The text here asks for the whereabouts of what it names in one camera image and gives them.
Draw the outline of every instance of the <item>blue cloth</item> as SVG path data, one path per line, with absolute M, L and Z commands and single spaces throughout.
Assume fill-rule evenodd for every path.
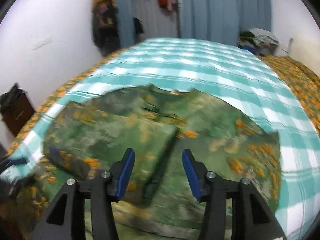
M 182 38 L 236 46 L 250 28 L 271 31 L 270 0 L 183 0 Z
M 118 30 L 122 48 L 134 45 L 134 26 L 131 12 L 131 0 L 115 0 L 119 12 Z

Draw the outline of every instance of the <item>wall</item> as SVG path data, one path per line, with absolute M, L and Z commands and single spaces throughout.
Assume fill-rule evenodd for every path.
M 303 36 L 313 43 L 320 43 L 320 30 L 301 0 L 271 0 L 272 32 L 280 42 L 278 56 L 286 55 L 289 39 Z
M 157 0 L 131 0 L 133 17 L 138 18 L 144 34 L 140 40 L 156 37 L 178 37 L 177 15 L 174 11 L 161 9 Z
M 91 38 L 92 0 L 16 0 L 0 24 L 0 94 L 14 82 L 38 108 L 100 58 Z M 13 137 L 0 122 L 0 143 Z

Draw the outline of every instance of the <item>checkered bedsheet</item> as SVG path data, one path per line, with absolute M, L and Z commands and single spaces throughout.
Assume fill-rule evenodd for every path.
M 60 98 L 29 132 L 12 158 L 42 156 L 52 120 L 70 101 L 84 102 L 108 91 L 146 84 L 165 90 L 196 88 L 228 102 L 281 144 L 282 188 L 276 217 L 288 239 L 301 239 L 320 210 L 320 140 L 287 85 L 251 53 L 219 43 L 149 39 L 104 64 Z M 26 176 L 35 162 L 1 174 L 12 181 Z

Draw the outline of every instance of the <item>metal screw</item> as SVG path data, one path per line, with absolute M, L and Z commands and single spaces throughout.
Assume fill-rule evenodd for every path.
M 107 178 L 111 175 L 111 173 L 109 171 L 104 171 L 103 173 L 101 173 L 101 177 L 103 178 Z
M 206 176 L 209 178 L 209 179 L 213 179 L 216 177 L 216 174 L 213 172 L 213 171 L 208 171 Z
M 251 180 L 249 180 L 248 178 L 243 178 L 242 179 L 242 183 L 245 184 L 245 185 L 248 185 L 251 183 Z
M 73 178 L 67 180 L 67 184 L 68 184 L 69 186 L 73 185 L 75 182 L 76 182 L 76 180 L 73 179 Z

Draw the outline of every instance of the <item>bed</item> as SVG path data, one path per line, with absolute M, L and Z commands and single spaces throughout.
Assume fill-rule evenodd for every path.
M 279 132 L 282 175 L 276 217 L 288 239 L 301 239 L 320 210 L 320 80 L 289 57 L 258 59 L 236 47 L 200 40 L 146 40 L 103 58 L 59 87 L 26 123 L 8 154 L 39 160 L 46 131 L 69 101 L 82 103 L 150 83 L 165 90 L 196 88 L 241 110 L 266 132 Z M 30 171 L 24 166 L 1 176 L 11 181 Z

